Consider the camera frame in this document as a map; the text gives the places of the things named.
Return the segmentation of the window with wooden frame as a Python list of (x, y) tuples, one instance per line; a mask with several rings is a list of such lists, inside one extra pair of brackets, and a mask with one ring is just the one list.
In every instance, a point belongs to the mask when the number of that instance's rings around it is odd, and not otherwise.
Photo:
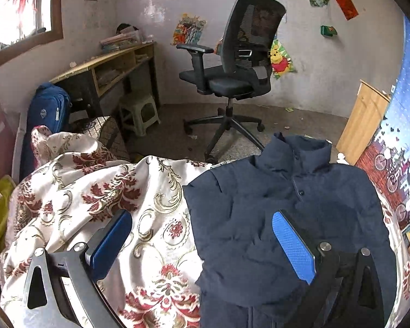
[(0, 67), (62, 38), (61, 0), (0, 0)]

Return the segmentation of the wooden desk with shelf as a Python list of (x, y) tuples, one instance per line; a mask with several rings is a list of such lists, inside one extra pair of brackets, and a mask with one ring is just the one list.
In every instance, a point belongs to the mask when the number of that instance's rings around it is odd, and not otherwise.
[(142, 66), (148, 68), (147, 81), (155, 104), (160, 107), (153, 42), (99, 55), (55, 76), (50, 82), (67, 91), (73, 113), (85, 111), (90, 119), (97, 118), (106, 114), (101, 101), (117, 84), (123, 85), (125, 94), (137, 88), (139, 82), (134, 73)]

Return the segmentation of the green hanging pouch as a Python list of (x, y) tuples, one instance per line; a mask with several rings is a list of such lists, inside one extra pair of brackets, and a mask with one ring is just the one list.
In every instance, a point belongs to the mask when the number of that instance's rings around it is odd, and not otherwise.
[(338, 32), (333, 26), (322, 25), (321, 34), (323, 37), (334, 37), (337, 36)]

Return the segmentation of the Winnie the Pooh poster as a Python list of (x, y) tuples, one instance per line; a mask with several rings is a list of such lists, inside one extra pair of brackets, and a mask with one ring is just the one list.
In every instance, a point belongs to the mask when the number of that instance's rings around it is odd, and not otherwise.
[(281, 78), (286, 73), (294, 73), (296, 71), (292, 58), (278, 39), (274, 39), (270, 49), (270, 61), (275, 79)]

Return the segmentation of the colourful poster behind chair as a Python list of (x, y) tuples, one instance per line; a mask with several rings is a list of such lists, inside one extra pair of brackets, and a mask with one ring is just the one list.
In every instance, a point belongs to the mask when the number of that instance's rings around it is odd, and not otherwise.
[(191, 16), (188, 13), (184, 13), (173, 32), (171, 45), (198, 45), (205, 26), (205, 19), (201, 19), (199, 16)]

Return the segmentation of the blue cartoon print curtain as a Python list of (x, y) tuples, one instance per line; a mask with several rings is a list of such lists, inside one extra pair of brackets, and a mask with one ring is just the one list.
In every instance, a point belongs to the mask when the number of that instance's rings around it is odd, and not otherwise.
[(356, 166), (363, 169), (410, 230), (410, 20), (404, 18), (404, 54), (392, 98), (379, 128)]

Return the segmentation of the blue suitcase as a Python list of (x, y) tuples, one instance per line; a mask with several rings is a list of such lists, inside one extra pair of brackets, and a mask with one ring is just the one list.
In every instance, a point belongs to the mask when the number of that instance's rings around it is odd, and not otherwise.
[(20, 180), (35, 169), (31, 132), (37, 126), (47, 126), (52, 133), (61, 132), (69, 120), (69, 94), (52, 83), (41, 84), (31, 100), (26, 119), (26, 134), (21, 154)]

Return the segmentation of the red paper on wall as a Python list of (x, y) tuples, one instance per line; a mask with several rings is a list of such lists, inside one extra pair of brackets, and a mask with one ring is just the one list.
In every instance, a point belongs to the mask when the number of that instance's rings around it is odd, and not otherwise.
[(346, 20), (351, 20), (358, 15), (356, 6), (353, 4), (352, 0), (335, 0), (338, 3), (342, 13)]

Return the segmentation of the light wooden cabinet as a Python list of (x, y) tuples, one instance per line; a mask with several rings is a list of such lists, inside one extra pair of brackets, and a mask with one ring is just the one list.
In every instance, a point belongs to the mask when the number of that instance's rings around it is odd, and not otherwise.
[(355, 165), (384, 118), (390, 97), (361, 80), (352, 112), (336, 145), (341, 158)]

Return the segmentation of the pale green plastic stool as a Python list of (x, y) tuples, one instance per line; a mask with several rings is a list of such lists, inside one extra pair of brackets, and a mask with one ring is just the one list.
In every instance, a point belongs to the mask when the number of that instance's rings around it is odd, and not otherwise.
[(122, 128), (131, 130), (137, 137), (145, 137), (147, 129), (160, 124), (155, 100), (151, 94), (126, 95), (118, 104)]

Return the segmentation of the navy blue padded jacket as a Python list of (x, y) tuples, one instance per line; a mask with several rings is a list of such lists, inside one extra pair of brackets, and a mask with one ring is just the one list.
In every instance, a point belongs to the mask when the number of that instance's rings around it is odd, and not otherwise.
[(283, 210), (314, 242), (356, 253), (368, 248), (384, 316), (396, 299), (396, 257), (367, 174), (333, 164), (325, 140), (274, 135), (259, 156), (207, 170), (183, 188), (203, 269), (201, 327), (282, 327), (307, 283), (273, 233)]

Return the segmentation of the floral white red bedspread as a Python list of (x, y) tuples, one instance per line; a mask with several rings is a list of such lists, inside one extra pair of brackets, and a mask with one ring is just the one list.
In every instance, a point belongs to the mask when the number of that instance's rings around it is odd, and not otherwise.
[(396, 327), (410, 255), (392, 211), (325, 140), (275, 135), (219, 165), (117, 161), (32, 133), (34, 218), (4, 259), (13, 327)]

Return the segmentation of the stack of books on desk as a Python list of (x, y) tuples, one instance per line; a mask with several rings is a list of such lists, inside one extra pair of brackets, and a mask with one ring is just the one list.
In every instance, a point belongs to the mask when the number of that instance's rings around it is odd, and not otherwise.
[(116, 33), (100, 41), (102, 53), (131, 48), (144, 43), (142, 32), (135, 26), (121, 23), (118, 25)]

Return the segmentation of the black mesh office chair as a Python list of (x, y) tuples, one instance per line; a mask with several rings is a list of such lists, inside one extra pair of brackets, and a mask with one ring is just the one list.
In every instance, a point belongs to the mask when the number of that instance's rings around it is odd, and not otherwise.
[(263, 144), (244, 126), (245, 123), (256, 124), (257, 131), (262, 132), (265, 129), (263, 121), (252, 116), (235, 115), (233, 101), (263, 96), (271, 91), (273, 67), (270, 51), (285, 14), (286, 8), (276, 0), (237, 0), (221, 41), (219, 66), (204, 67), (204, 55), (212, 53), (212, 48), (194, 44), (176, 46), (178, 50), (189, 53), (193, 67), (179, 73), (180, 80), (195, 85), (201, 95), (228, 100), (224, 109), (218, 109), (217, 115), (183, 123), (187, 135), (192, 134), (192, 128), (199, 124), (219, 126), (204, 152), (206, 162), (217, 162), (212, 151), (222, 135), (231, 129), (258, 149), (264, 149)]

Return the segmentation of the green picture on wall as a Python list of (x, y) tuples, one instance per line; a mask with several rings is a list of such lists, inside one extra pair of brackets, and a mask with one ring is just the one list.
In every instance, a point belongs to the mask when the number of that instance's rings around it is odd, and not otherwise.
[(309, 0), (311, 7), (325, 7), (330, 0)]

